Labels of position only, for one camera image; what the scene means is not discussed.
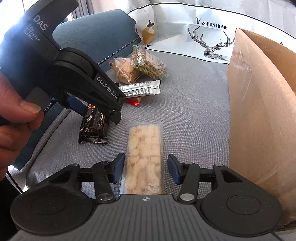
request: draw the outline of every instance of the deer antler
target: deer antler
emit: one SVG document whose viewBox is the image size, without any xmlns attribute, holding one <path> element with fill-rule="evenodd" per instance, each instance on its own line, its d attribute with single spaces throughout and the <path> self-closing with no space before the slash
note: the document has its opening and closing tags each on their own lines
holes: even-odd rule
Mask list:
<svg viewBox="0 0 296 241">
<path fill-rule="evenodd" d="M 221 48 L 221 47 L 228 47 L 228 46 L 230 46 L 230 45 L 233 44 L 235 38 L 233 38 L 233 40 L 232 40 L 231 43 L 230 43 L 230 42 L 229 42 L 229 41 L 230 41 L 230 38 L 228 37 L 228 35 L 227 35 L 226 33 L 225 33 L 225 35 L 226 35 L 226 37 L 227 37 L 227 41 L 224 42 L 224 44 L 222 44 L 221 38 L 219 38 L 220 43 L 214 45 L 214 49 L 215 49 L 215 50 L 218 50 L 218 49 Z"/>
<path fill-rule="evenodd" d="M 200 27 L 200 26 L 198 26 L 195 30 L 193 30 L 192 34 L 190 33 L 190 30 L 189 30 L 189 28 L 188 28 L 188 32 L 189 32 L 191 38 L 192 38 L 195 42 L 198 42 L 198 43 L 200 44 L 200 46 L 206 48 L 206 47 L 208 47 L 208 46 L 207 46 L 207 43 L 205 43 L 205 42 L 202 40 L 202 35 L 201 35 L 201 37 L 200 37 L 199 40 L 198 40 L 198 37 L 195 36 L 195 32 L 196 32 L 196 30 L 197 30 L 199 27 Z"/>
</svg>

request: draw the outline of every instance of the packaged snack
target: packaged snack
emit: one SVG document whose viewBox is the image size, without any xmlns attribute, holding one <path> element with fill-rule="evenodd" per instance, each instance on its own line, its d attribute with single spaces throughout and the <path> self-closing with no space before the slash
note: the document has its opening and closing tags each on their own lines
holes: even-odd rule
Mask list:
<svg viewBox="0 0 296 241">
<path fill-rule="evenodd" d="M 132 65 L 130 58 L 114 58 L 109 65 L 116 73 L 116 79 L 122 83 L 131 84 L 140 77 L 139 70 Z"/>
<path fill-rule="evenodd" d="M 89 104 L 86 116 L 80 126 L 78 143 L 83 141 L 94 144 L 107 144 L 109 119 L 98 111 L 98 108 Z"/>
<path fill-rule="evenodd" d="M 139 106 L 142 101 L 142 97 L 133 97 L 133 98 L 127 98 L 126 103 L 131 104 L 133 106 Z"/>
<path fill-rule="evenodd" d="M 165 64 L 141 46 L 133 46 L 132 64 L 151 78 L 165 76 Z"/>
<path fill-rule="evenodd" d="M 160 94 L 160 80 L 141 82 L 119 87 L 126 98 Z"/>
<path fill-rule="evenodd" d="M 162 124 L 136 123 L 130 128 L 120 193 L 164 193 Z"/>
</svg>

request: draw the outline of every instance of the black snack wrapper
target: black snack wrapper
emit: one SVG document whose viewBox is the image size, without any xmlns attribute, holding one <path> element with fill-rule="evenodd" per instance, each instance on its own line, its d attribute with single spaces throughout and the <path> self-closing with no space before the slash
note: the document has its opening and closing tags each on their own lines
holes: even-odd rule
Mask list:
<svg viewBox="0 0 296 241">
<path fill-rule="evenodd" d="M 79 140 L 94 144 L 107 144 L 107 132 L 109 127 L 109 119 L 98 111 L 98 108 L 89 104 L 86 116 L 80 126 Z"/>
</svg>

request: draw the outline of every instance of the finger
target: finger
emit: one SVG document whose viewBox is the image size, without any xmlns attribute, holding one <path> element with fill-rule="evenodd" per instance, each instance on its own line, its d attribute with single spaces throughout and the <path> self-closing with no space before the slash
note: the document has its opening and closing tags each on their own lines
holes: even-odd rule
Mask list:
<svg viewBox="0 0 296 241">
<path fill-rule="evenodd" d="M 0 146 L 8 150 L 21 150 L 27 144 L 30 135 L 31 130 L 27 123 L 1 126 Z"/>
<path fill-rule="evenodd" d="M 13 164 L 16 158 L 19 156 L 19 151 L 7 150 L 5 148 L 0 147 L 0 168 L 8 167 Z"/>
<path fill-rule="evenodd" d="M 0 168 L 0 181 L 4 179 L 7 173 L 7 169 L 8 169 L 8 166 Z"/>
<path fill-rule="evenodd" d="M 34 120 L 40 110 L 38 105 L 24 101 L 0 73 L 0 116 L 13 123 L 26 123 Z"/>
<path fill-rule="evenodd" d="M 35 120 L 31 121 L 28 123 L 29 125 L 29 128 L 31 130 L 37 130 L 40 126 L 41 126 L 41 123 L 43 121 L 43 118 L 44 118 L 44 113 L 41 111 L 38 113 L 37 117 Z"/>
</svg>

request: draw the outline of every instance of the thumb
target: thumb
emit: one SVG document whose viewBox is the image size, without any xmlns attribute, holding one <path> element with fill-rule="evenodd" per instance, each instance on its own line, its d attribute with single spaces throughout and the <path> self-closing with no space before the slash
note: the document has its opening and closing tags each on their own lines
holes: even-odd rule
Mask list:
<svg viewBox="0 0 296 241">
<path fill-rule="evenodd" d="M 13 123 L 26 123 L 34 120 L 40 110 L 38 105 L 24 101 L 0 73 L 0 116 Z"/>
</svg>

